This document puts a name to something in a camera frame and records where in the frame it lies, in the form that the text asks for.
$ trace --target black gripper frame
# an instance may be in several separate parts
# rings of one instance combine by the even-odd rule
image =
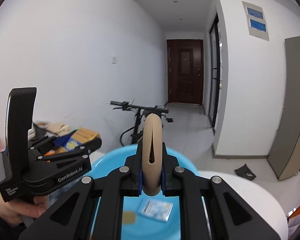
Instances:
[[[28,141],[36,88],[17,88],[9,94],[6,115],[6,149],[0,153],[0,192],[4,201],[17,197],[32,202],[48,195],[91,170],[89,154],[101,146],[96,138],[73,151],[44,156],[56,149],[57,137]]]
[[[167,154],[164,143],[162,148],[162,191],[179,196],[181,240],[280,240],[222,178],[205,179],[188,169],[176,172],[177,158]],[[117,168],[106,177],[82,178],[19,240],[120,240],[123,198],[141,195],[141,155],[142,142],[125,161],[128,172]]]

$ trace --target small packet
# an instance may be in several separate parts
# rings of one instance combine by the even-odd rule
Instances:
[[[170,202],[144,198],[138,209],[138,214],[159,221],[167,222],[171,213],[172,206],[173,203]]]

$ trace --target gray tile floor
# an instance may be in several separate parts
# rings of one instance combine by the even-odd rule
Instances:
[[[270,192],[286,214],[300,205],[300,172],[297,176],[278,181],[266,159],[213,159],[213,132],[202,106],[169,103],[167,108],[174,122],[164,122],[163,141],[168,147],[183,153],[199,170],[235,175],[234,170],[246,163],[257,176],[254,182]]]

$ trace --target metal screw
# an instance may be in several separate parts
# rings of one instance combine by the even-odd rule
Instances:
[[[213,176],[212,177],[212,182],[219,184],[222,181],[222,179],[219,176]]]
[[[122,173],[126,173],[126,172],[129,171],[129,167],[128,166],[121,166],[119,171],[122,172]]]
[[[81,182],[84,183],[84,184],[88,184],[91,182],[91,177],[89,176],[85,176],[81,179]]]
[[[174,168],[174,170],[178,173],[183,173],[185,171],[185,168],[181,166],[177,166]]]

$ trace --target human hand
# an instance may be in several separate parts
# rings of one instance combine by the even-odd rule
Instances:
[[[20,199],[4,202],[0,193],[0,217],[11,227],[15,227],[22,223],[19,215],[38,218],[49,207],[48,196],[34,196],[33,202],[35,205],[24,202]]]

